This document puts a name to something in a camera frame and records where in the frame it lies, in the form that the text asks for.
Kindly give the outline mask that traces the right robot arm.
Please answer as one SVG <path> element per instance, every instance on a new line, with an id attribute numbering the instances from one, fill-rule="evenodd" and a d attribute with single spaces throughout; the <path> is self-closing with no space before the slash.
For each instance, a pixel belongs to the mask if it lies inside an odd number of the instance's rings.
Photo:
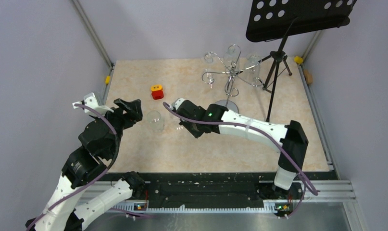
<path id="1" fill-rule="evenodd" d="M 214 103 L 204 109 L 183 98 L 171 105 L 164 103 L 164 107 L 179 118 L 179 124 L 195 138 L 209 133 L 232 135 L 264 144 L 279 153 L 278 169 L 272 185 L 275 197 L 285 198 L 290 194 L 296 177 L 311 193 L 317 194 L 316 188 L 302 171 L 309 141 L 299 122 L 292 120 L 289 124 L 273 124 L 243 116 Z"/>

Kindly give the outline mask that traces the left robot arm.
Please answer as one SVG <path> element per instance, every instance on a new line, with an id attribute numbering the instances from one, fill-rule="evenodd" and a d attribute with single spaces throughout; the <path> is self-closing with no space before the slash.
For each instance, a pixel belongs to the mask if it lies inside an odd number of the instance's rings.
<path id="1" fill-rule="evenodd" d="M 134 171 L 125 173 L 113 186 L 80 205 L 83 193 L 114 165 L 125 129 L 143 118 L 141 100 L 114 101 L 114 107 L 87 96 L 73 103 L 93 118 L 79 135 L 80 147 L 62 167 L 58 184 L 37 217 L 26 222 L 28 231 L 83 231 L 95 219 L 121 201 L 138 199 L 144 193 L 144 179 Z"/>

